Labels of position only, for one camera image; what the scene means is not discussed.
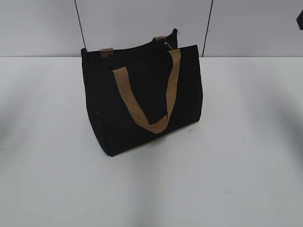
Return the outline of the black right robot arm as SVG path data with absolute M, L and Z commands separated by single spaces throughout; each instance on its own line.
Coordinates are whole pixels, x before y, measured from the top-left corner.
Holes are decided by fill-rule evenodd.
M 303 10 L 301 11 L 301 13 L 296 18 L 296 22 L 297 22 L 299 27 L 303 26 Z

